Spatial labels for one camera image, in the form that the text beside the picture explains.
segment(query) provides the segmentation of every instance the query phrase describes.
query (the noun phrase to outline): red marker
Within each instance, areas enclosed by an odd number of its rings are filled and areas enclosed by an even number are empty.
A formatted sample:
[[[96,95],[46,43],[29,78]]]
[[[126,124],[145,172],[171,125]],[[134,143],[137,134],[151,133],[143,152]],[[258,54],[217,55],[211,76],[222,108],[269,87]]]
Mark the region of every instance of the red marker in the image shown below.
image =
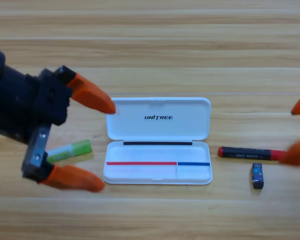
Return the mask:
[[[231,159],[278,161],[285,154],[286,151],[227,146],[221,146],[218,150],[219,157]]]

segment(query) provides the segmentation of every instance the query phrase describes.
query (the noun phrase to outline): wood grain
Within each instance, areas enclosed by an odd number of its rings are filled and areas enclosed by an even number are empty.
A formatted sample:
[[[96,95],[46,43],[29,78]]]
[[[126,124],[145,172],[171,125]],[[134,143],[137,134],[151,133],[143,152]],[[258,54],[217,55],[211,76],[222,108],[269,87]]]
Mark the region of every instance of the wood grain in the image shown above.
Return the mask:
[[[110,185],[92,194],[21,178],[27,146],[0,135],[0,240],[300,240],[300,168],[217,157],[300,139],[300,0],[0,0],[0,50],[26,74],[68,65],[111,97],[205,97],[213,181]],[[105,116],[71,100],[47,149],[90,139],[60,162],[102,176]]]

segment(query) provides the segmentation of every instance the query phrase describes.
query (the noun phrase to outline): open case lid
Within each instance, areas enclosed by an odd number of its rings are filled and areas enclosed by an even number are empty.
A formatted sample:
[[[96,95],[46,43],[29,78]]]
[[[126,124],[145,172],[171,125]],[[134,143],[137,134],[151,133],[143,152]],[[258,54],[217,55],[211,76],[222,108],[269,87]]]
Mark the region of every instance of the open case lid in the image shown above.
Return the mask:
[[[113,98],[103,179],[110,184],[205,185],[213,173],[211,104],[201,97]]]
[[[118,97],[106,116],[113,140],[192,141],[209,135],[211,104],[204,97]]]

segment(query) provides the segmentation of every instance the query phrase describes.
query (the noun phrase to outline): green glue stick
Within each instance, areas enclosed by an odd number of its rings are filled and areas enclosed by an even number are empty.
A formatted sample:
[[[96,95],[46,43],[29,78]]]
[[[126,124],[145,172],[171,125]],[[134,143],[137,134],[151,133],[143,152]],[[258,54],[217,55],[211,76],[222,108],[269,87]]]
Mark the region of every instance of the green glue stick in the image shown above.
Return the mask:
[[[91,143],[87,139],[47,151],[48,157],[46,160],[48,163],[53,164],[63,159],[90,153],[91,151]]]

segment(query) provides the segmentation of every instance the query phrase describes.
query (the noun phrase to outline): small eraser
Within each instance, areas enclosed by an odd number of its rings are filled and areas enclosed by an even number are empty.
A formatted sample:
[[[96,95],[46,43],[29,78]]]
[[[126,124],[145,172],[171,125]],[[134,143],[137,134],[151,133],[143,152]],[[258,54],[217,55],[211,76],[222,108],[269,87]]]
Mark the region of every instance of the small eraser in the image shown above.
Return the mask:
[[[265,182],[261,163],[252,163],[251,176],[253,188],[262,189],[264,187]]]

